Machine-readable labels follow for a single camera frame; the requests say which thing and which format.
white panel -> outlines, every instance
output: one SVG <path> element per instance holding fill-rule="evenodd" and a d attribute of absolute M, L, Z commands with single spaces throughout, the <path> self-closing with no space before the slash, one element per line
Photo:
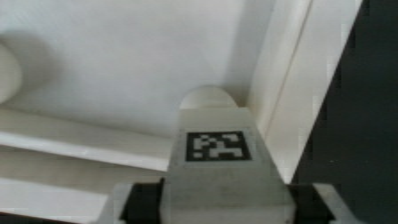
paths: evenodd
<path fill-rule="evenodd" d="M 0 0 L 0 39 L 23 66 L 7 106 L 171 137 L 203 85 L 242 103 L 274 0 Z"/>
<path fill-rule="evenodd" d="M 167 170 L 172 140 L 0 109 L 0 144 Z"/>
<path fill-rule="evenodd" d="M 0 148 L 0 212 L 92 223 L 117 183 L 155 182 L 160 172 Z"/>
<path fill-rule="evenodd" d="M 265 82 L 270 80 L 277 83 L 277 88 L 272 90 L 265 90 L 267 84 L 254 85 L 252 94 L 256 95 L 252 95 L 254 104 L 251 106 L 254 111 L 267 112 L 256 113 L 258 126 L 286 182 L 291 180 L 300 160 L 359 4 L 361 0 L 313 0 L 297 47 L 293 49 L 291 42 L 288 49 L 283 50 L 284 54 L 279 55 L 281 49 L 275 50 L 277 56 L 288 56 L 293 53 L 290 65 L 286 59 L 275 58 L 275 62 L 284 62 L 281 65 L 290 67 L 272 70 L 272 73 L 263 73 L 268 70 L 259 69 L 256 74 Z"/>

qr-like marker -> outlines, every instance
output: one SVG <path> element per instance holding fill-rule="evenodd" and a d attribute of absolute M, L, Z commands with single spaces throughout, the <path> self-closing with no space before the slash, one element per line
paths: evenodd
<path fill-rule="evenodd" d="M 187 161 L 251 160 L 242 131 L 188 133 Z"/>

white plastic object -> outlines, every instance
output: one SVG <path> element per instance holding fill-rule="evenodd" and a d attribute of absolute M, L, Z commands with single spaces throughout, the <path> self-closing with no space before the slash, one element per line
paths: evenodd
<path fill-rule="evenodd" d="M 14 96 L 21 87 L 21 67 L 7 48 L 0 45 L 0 103 Z"/>
<path fill-rule="evenodd" d="M 179 108 L 197 109 L 210 107 L 236 107 L 236 103 L 219 87 L 203 86 L 185 96 Z"/>

white wall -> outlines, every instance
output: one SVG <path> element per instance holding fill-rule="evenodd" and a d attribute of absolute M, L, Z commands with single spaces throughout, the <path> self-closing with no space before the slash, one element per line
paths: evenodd
<path fill-rule="evenodd" d="M 23 66 L 7 107 L 171 136 L 188 91 L 247 96 L 274 0 L 0 0 Z"/>

white surface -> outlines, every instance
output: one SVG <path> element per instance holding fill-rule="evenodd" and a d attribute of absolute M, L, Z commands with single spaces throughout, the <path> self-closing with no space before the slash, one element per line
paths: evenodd
<path fill-rule="evenodd" d="M 293 6 L 288 13 L 284 4 Z M 277 1 L 249 106 L 284 182 L 293 178 L 359 5 L 361 0 Z"/>
<path fill-rule="evenodd" d="M 0 109 L 0 144 L 167 170 L 172 140 Z"/>
<path fill-rule="evenodd" d="M 249 110 L 240 108 L 181 110 L 179 119 L 179 135 L 162 195 L 162 223 L 291 223 L 293 199 Z M 229 122 L 231 120 L 240 121 L 242 125 Z M 187 133 L 226 131 L 245 132 L 252 160 L 187 161 Z"/>
<path fill-rule="evenodd" d="M 160 172 L 0 148 L 0 211 L 94 223 L 117 183 L 155 182 Z"/>
<path fill-rule="evenodd" d="M 0 0 L 23 66 L 7 107 L 171 137 L 181 99 L 222 86 L 242 104 L 274 0 Z"/>
<path fill-rule="evenodd" d="M 238 107 L 233 97 L 215 86 L 203 86 L 192 90 L 183 98 L 179 109 L 197 109 L 210 107 Z"/>
<path fill-rule="evenodd" d="M 364 224 L 352 214 L 334 186 L 331 184 L 315 184 L 315 189 L 336 217 L 331 224 Z"/>
<path fill-rule="evenodd" d="M 21 87 L 21 67 L 14 55 L 0 44 L 0 104 L 14 96 Z"/>

